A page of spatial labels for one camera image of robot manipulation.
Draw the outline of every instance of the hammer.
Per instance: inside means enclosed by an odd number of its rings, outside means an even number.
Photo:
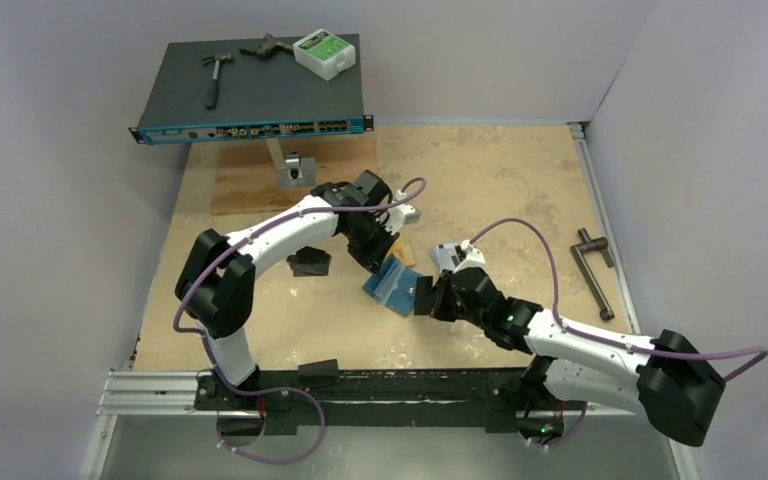
[[[216,98],[219,96],[219,65],[225,62],[234,63],[234,56],[230,53],[224,53],[201,59],[201,64],[204,66],[213,64],[213,78],[207,85],[207,95],[204,97],[204,108],[208,110],[216,108]]]

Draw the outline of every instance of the plywood platform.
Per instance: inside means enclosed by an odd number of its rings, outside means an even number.
[[[378,173],[375,138],[366,135],[281,139],[285,153],[316,159],[316,182],[351,181],[364,170]],[[214,215],[280,212],[295,205],[310,188],[278,188],[278,171],[266,142],[234,142],[218,150]]]
[[[617,318],[599,319],[598,307],[569,252],[576,230],[600,232],[569,129],[553,127],[381,127],[374,134],[381,176],[394,188],[424,176],[428,188],[414,204],[419,224],[405,228],[417,271],[431,274],[428,249],[471,237],[490,222],[526,218],[554,249],[561,285],[561,313],[574,320],[626,330],[613,272],[593,262]],[[211,214],[216,165],[240,143],[194,145],[157,270],[138,347],[140,370],[207,367],[193,335],[172,331],[178,305],[175,281],[195,237],[205,229],[240,230],[272,213]],[[407,319],[376,304],[361,290],[368,274],[335,237],[321,245],[333,256],[327,277],[294,278],[286,265],[265,272],[255,285],[246,323],[252,353],[262,368],[295,368],[337,358],[342,368],[517,366],[529,358],[506,352],[466,322]],[[487,271],[505,294],[549,305],[551,277],[539,241],[525,228],[505,225],[480,243]],[[191,324],[189,319],[184,324]]]

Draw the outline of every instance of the cable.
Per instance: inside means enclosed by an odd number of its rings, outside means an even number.
[[[535,227],[531,223],[521,218],[514,218],[514,217],[503,218],[501,220],[497,220],[491,223],[490,225],[487,225],[486,227],[484,227],[484,229],[482,229],[474,237],[472,237],[472,239],[470,239],[469,243],[474,244],[479,239],[481,239],[481,237],[487,234],[487,232],[498,227],[503,223],[519,223],[521,225],[528,227],[529,230],[531,230],[532,232],[534,232],[535,235],[537,235],[537,238],[540,239],[540,243],[543,244],[543,248],[546,250],[546,255],[549,257],[549,266],[552,268],[552,292],[553,292],[552,316],[555,319],[555,323],[561,328],[561,330],[570,332],[574,335],[577,335],[587,340],[599,342],[604,345],[609,345],[612,347],[622,348],[629,352],[645,353],[655,357],[672,358],[676,360],[688,360],[688,361],[698,362],[698,361],[708,361],[708,360],[727,360],[731,358],[739,358],[739,357],[745,357],[748,355],[755,355],[754,357],[749,359],[746,363],[744,363],[740,367],[736,368],[734,371],[725,375],[723,377],[723,380],[725,380],[726,382],[734,380],[737,376],[749,370],[750,368],[755,366],[758,362],[760,362],[761,360],[765,359],[768,356],[768,349],[761,346],[741,348],[739,350],[731,350],[728,352],[717,352],[717,353],[707,353],[707,354],[665,352],[662,350],[655,350],[650,348],[638,347],[636,345],[625,344],[616,340],[600,337],[599,335],[594,335],[592,333],[584,332],[584,331],[578,330],[577,328],[565,325],[563,322],[563,319],[561,318],[561,314],[558,310],[558,304],[560,303],[560,297],[561,297],[561,289],[558,285],[558,282],[559,282],[558,268],[555,265],[555,256],[552,254],[552,249],[549,247],[549,242],[546,241],[546,237],[544,237],[543,234],[540,233],[540,230],[538,230],[537,227]],[[585,404],[585,408],[582,408],[581,415],[578,417],[578,421],[576,421],[575,425],[573,426],[573,428],[570,430],[568,434],[565,434],[561,438],[561,440],[559,440],[558,442],[550,446],[547,445],[544,448],[555,448],[555,447],[558,447],[559,445],[564,444],[566,442],[566,439],[572,436],[572,434],[578,430],[578,427],[581,425],[581,422],[584,420],[584,415],[585,415],[585,412],[587,411],[586,407],[587,405]]]
[[[201,286],[202,283],[207,279],[208,276],[210,276],[211,273],[213,273],[214,270],[222,263],[224,262],[228,257],[230,257],[234,252],[236,252],[241,247],[244,247],[245,245],[248,245],[253,239],[257,238],[260,235],[263,235],[264,233],[268,232],[269,230],[277,227],[278,225],[281,225],[285,222],[288,222],[294,218],[299,218],[304,215],[308,215],[311,213],[343,213],[343,212],[375,212],[378,210],[384,210],[389,209],[393,207],[398,207],[399,205],[404,205],[414,198],[418,197],[419,194],[421,194],[425,190],[425,186],[428,184],[428,182],[423,177],[416,177],[411,180],[409,180],[405,186],[402,187],[402,191],[407,190],[410,186],[413,184],[419,182],[420,186],[419,188],[408,195],[407,197],[393,203],[388,203],[384,205],[373,205],[369,207],[314,207],[314,208],[306,208],[304,210],[301,210],[299,212],[292,212],[288,213],[286,215],[283,215],[281,217],[275,218],[254,232],[251,233],[248,237],[245,237],[238,241],[237,243],[231,245],[228,247],[224,252],[220,253],[219,256],[216,257],[213,262],[210,263],[202,272],[199,274],[198,277],[196,277],[195,281],[193,281],[193,284],[190,285],[190,288],[187,289],[187,292],[184,294],[184,297],[181,299],[181,304],[178,305],[178,309],[175,312],[175,318],[172,321],[172,328],[179,333],[195,333],[201,337],[202,346],[204,346],[205,353],[207,353],[207,358],[210,360],[211,365],[213,366],[213,371],[216,374],[217,377],[222,381],[223,384],[230,390],[232,393],[236,395],[241,396],[258,396],[258,395],[267,395],[270,393],[276,393],[276,392],[292,392],[296,393],[298,395],[301,395],[305,397],[307,400],[309,400],[313,406],[316,408],[317,413],[319,414],[319,434],[316,437],[316,440],[314,440],[313,445],[310,446],[307,450],[300,453],[299,455],[296,455],[294,457],[286,458],[286,459],[275,459],[275,458],[267,458],[267,457],[261,457],[260,455],[255,455],[253,453],[249,453],[243,450],[240,450],[236,447],[232,447],[228,445],[227,442],[222,438],[221,432],[219,428],[217,427],[217,434],[219,435],[219,444],[217,447],[224,447],[231,453],[234,453],[236,455],[240,455],[242,457],[246,457],[248,459],[254,460],[256,462],[265,463],[268,465],[287,465],[290,463],[295,463],[300,460],[303,460],[310,456],[313,452],[316,451],[317,448],[319,448],[319,445],[322,443],[322,440],[325,439],[325,412],[322,410],[322,406],[319,404],[319,402],[316,401],[315,398],[313,398],[313,395],[310,393],[300,390],[298,388],[293,387],[275,387],[275,388],[267,388],[264,390],[252,390],[252,391],[245,391],[240,390],[237,388],[229,379],[225,376],[225,373],[222,371],[221,368],[219,368],[219,365],[216,363],[216,356],[213,354],[213,350],[210,348],[210,344],[207,341],[207,335],[205,332],[200,328],[191,328],[191,327],[182,327],[181,326],[181,317],[183,317],[184,312],[187,310],[187,306],[190,304],[190,301],[193,299],[193,295],[195,294],[198,287]]]

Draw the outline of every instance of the metal stand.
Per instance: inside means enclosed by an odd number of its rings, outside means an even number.
[[[278,169],[278,187],[281,189],[312,188],[316,186],[316,159],[299,158],[292,152],[285,155],[277,138],[267,138],[266,147],[272,163]]]

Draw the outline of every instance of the blue front panel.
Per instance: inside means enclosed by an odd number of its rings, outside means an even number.
[[[323,119],[315,122],[277,122],[271,124],[189,125],[140,128],[147,145],[254,140],[259,138],[304,137],[363,133],[364,118]]]

